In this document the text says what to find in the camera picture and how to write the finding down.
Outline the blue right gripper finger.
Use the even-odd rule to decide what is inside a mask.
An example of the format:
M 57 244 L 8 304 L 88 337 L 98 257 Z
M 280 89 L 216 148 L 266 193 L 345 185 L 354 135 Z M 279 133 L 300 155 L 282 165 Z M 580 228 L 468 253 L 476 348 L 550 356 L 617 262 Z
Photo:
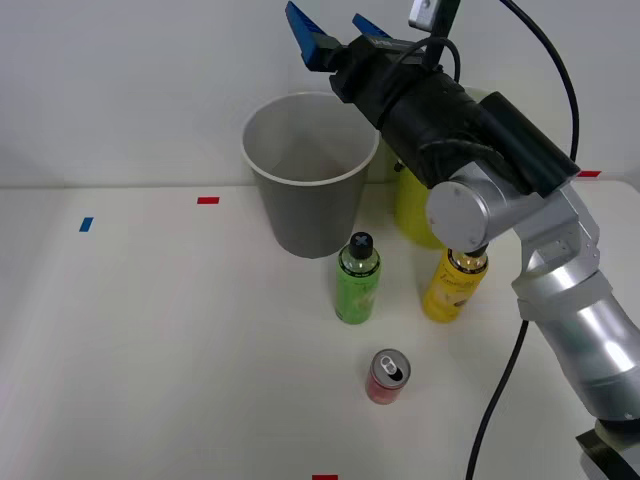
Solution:
M 359 13 L 354 15 L 352 23 L 363 35 L 368 35 L 375 39 L 392 40 L 389 34 Z
M 308 70 L 338 71 L 348 63 L 346 47 L 327 35 L 292 1 L 287 2 L 285 15 Z

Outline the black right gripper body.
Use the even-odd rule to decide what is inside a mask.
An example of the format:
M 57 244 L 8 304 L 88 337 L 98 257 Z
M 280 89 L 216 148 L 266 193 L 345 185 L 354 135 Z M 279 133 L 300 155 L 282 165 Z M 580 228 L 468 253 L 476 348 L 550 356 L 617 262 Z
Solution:
M 444 72 L 427 67 L 424 54 L 402 54 L 411 45 L 362 35 L 327 54 L 330 83 L 342 102 L 353 104 L 374 126 L 442 126 Z

